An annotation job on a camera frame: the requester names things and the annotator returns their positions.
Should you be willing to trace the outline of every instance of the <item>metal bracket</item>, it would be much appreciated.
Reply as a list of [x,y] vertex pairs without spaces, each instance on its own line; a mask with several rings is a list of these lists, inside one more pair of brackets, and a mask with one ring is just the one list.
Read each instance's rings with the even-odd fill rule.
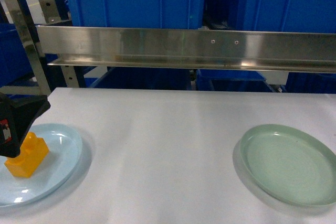
[[53,65],[336,72],[336,34],[61,25],[37,27]]

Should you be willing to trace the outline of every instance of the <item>metal frame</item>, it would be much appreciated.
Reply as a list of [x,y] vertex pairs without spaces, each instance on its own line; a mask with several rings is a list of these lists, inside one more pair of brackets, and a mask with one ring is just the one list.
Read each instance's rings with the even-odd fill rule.
[[[55,23],[68,19],[64,0],[39,0],[39,2],[47,23]],[[71,66],[67,68],[62,67],[61,70],[68,87],[80,87],[80,82],[83,81],[84,77],[79,68]]]
[[38,26],[52,65],[336,72],[336,34]]
[[51,90],[44,75],[39,57],[44,56],[38,50],[39,39],[26,0],[5,0],[8,11],[15,24],[20,40],[27,53],[31,68],[39,84],[40,92],[49,95]]

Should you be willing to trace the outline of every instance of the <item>yellow toy block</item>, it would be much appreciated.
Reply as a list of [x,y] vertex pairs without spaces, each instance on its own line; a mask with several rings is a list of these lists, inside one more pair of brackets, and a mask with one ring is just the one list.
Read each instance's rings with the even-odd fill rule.
[[49,148],[43,138],[29,132],[22,142],[20,151],[17,157],[8,157],[5,166],[15,177],[30,178],[49,153]]

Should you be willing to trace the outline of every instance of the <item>light blue plate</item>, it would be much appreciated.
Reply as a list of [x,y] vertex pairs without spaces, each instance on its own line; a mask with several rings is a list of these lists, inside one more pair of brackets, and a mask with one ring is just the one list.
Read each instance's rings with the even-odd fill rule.
[[0,208],[26,204],[52,193],[74,171],[82,140],[74,129],[62,124],[42,124],[29,131],[42,137],[50,152],[30,178],[13,177],[0,157]]
[[245,133],[240,153],[257,185],[273,197],[309,207],[336,202],[336,156],[311,135],[260,125]]

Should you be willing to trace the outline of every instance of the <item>white table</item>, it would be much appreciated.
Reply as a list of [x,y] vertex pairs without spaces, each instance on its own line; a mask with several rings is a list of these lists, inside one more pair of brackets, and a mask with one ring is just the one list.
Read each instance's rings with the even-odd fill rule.
[[267,195],[236,155],[242,135],[268,123],[336,152],[336,95],[59,88],[49,101],[35,124],[75,128],[83,159],[51,195],[0,209],[1,224],[336,222],[335,206]]

